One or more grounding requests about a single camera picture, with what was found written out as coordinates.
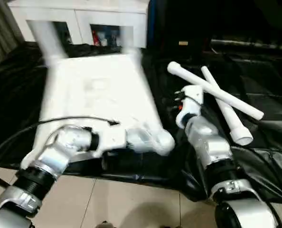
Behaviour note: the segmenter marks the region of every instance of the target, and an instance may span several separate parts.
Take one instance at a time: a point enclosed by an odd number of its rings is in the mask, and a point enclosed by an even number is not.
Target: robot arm
[[[275,228],[272,212],[250,182],[238,172],[229,143],[219,136],[213,124],[201,116],[201,87],[188,85],[181,92],[185,98],[176,123],[185,130],[201,161],[211,198],[218,204],[215,210],[217,226]]]
[[[0,227],[34,227],[27,217],[37,214],[52,185],[77,156],[91,153],[93,158],[99,158],[104,151],[127,146],[136,152],[165,155],[173,149],[174,140],[163,129],[125,130],[120,124],[98,133],[76,125],[57,129],[36,159],[25,170],[18,171],[18,179],[0,195]]]

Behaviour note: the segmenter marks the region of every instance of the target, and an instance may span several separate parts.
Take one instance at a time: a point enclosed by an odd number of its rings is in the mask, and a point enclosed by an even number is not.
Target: black leather surface
[[[66,51],[70,57],[81,57],[119,50],[78,45],[69,46]],[[173,60],[199,76],[200,67],[207,65],[221,88],[262,110],[265,116],[258,123],[239,111],[237,113],[254,136],[250,147],[269,161],[275,159],[282,168],[282,57],[203,53],[197,58],[181,59],[144,50],[142,66],[164,128],[176,139],[176,148],[168,157],[151,152],[136,154],[117,150],[105,154],[102,160],[71,164],[67,174],[177,189],[193,201],[207,198],[206,178],[195,152],[175,125],[178,110],[173,108],[177,105],[174,92],[186,82],[167,73],[166,66]],[[41,53],[33,43],[19,47],[0,62],[0,143],[18,129],[38,120],[46,71]],[[208,113],[203,112],[203,115],[233,145],[234,156],[242,169],[266,197],[281,202],[275,177],[251,152],[235,147],[214,98],[208,94],[205,94],[205,107]],[[0,153],[0,166],[17,169],[20,160],[31,150],[34,133],[26,133],[4,148]]]

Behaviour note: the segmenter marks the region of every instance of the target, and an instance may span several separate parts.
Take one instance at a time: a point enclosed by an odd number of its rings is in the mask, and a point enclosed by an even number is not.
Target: white tube
[[[253,117],[256,120],[261,120],[264,115],[262,111],[254,108],[253,106],[227,93],[226,91],[220,88],[216,88],[215,86],[211,85],[206,80],[182,68],[179,63],[170,62],[168,65],[168,72],[170,72],[173,75],[177,75],[192,84],[202,86],[204,91],[228,103],[232,107],[237,108],[241,112],[244,112],[245,114]]]
[[[211,72],[208,70],[206,66],[201,68],[201,72],[203,73],[206,80],[216,88],[219,88],[218,83],[215,81],[214,77],[212,76]],[[231,132],[230,135],[233,141],[239,145],[245,146],[250,144],[253,141],[252,134],[250,133],[249,129],[247,129],[242,122],[240,121],[239,117],[233,110],[231,106],[227,103],[219,100],[216,98],[217,104],[229,126]]]

